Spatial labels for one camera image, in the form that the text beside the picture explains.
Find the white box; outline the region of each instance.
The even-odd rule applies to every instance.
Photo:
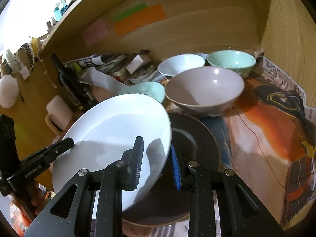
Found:
[[[146,63],[150,62],[151,59],[144,54],[138,54],[136,57],[127,65],[126,69],[130,74],[133,74],[137,69]]]

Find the metal screw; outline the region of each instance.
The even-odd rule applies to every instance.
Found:
[[[231,169],[227,169],[227,170],[225,171],[225,174],[226,174],[227,176],[233,176],[233,175],[235,174],[235,172],[234,172],[233,170],[231,170]]]
[[[86,174],[88,174],[88,170],[87,169],[80,169],[78,172],[78,175],[80,176],[85,176]]]
[[[196,161],[190,161],[189,162],[189,166],[190,167],[197,167],[198,166],[198,163]]]
[[[118,167],[124,166],[124,161],[116,161],[115,165]]]

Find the plate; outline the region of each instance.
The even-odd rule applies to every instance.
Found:
[[[187,152],[208,169],[219,170],[219,152],[209,129],[197,119],[168,113],[175,149]],[[161,177],[148,195],[122,213],[122,218],[140,226],[163,226],[186,218],[190,213],[191,192],[177,191],[168,158]]]
[[[143,93],[156,99],[160,103],[162,103],[165,98],[165,88],[162,84],[156,82],[144,82],[130,87],[126,86],[119,92],[119,95],[127,93]]]
[[[87,111],[69,129],[75,146],[60,155],[53,166],[53,186],[58,192],[80,169],[106,168],[131,149],[137,136],[144,138],[140,180],[135,191],[122,191],[122,211],[142,199],[159,178],[171,143],[171,125],[165,108],[143,94],[124,94]],[[96,216],[98,193],[94,202]]]

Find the sticky note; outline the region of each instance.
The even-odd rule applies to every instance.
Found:
[[[147,8],[146,3],[144,3],[144,2],[139,3],[139,4],[135,5],[135,6],[132,6],[132,7],[128,8],[127,10],[115,15],[112,18],[112,21],[113,22],[119,22],[119,21],[125,19],[126,17],[132,15],[133,13],[141,11],[142,9],[145,9],[145,8]]]
[[[85,31],[83,31],[82,36],[86,42],[87,47],[93,45],[94,43],[102,40],[105,36],[109,34],[108,29],[102,19],[96,20],[92,23]]]
[[[141,11],[138,11],[123,20],[113,24],[113,27],[118,36],[126,35],[137,28],[154,23],[159,20],[165,20],[166,14],[161,4],[149,6]]]

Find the light blue bowl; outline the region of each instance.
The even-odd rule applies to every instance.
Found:
[[[126,86],[121,92],[119,92],[119,95],[127,93],[143,93],[156,99],[160,103],[162,103],[165,98],[164,86],[156,82],[144,82],[131,87]]]
[[[248,77],[253,66],[256,64],[256,59],[252,55],[233,50],[213,52],[208,55],[207,61],[214,67],[233,70],[242,78]]]

